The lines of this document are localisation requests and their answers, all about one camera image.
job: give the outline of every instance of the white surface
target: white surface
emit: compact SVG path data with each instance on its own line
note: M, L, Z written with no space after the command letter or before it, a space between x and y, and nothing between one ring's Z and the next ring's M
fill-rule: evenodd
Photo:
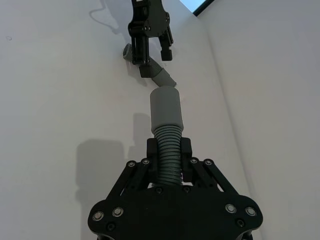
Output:
M320 1L216 0L213 46L264 240L320 239Z
M178 0L163 3L183 134L247 194L207 34ZM1 0L0 239L95 239L91 207L145 157L156 86L122 58L131 18L128 0Z

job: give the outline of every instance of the gray hose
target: gray hose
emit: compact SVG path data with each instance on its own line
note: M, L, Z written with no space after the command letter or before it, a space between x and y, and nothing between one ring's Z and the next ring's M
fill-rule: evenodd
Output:
M184 129L178 90L162 86L150 95L151 131L158 144L158 182L181 185L181 137Z

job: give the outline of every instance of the window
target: window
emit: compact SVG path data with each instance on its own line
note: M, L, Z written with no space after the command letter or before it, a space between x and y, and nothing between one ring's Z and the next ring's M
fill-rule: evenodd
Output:
M214 0L180 0L194 15L198 16Z

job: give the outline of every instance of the gray tube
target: gray tube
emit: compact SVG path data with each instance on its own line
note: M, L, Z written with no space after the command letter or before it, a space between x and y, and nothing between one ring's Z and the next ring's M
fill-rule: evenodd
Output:
M173 125L184 129L182 121L180 95L177 89L171 86L156 88L150 95L151 104L151 131L161 126Z
M132 45L130 43L128 43L124 47L122 56L125 60L132 63L132 61L133 61ZM163 67L161 67L155 60L153 60L151 57L150 57L150 63L149 63L148 70L150 72L151 79L159 87L162 87L162 86L175 87L177 85L177 83L172 79L170 74Z
M158 145L159 185L181 185L181 137L182 122L178 90L162 86L150 95L151 131Z

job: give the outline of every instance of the flexible hose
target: flexible hose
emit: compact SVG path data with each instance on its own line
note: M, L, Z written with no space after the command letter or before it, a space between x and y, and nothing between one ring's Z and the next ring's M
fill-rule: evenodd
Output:
M181 185L181 148L182 130L175 125L164 125L154 131L158 143L160 185Z

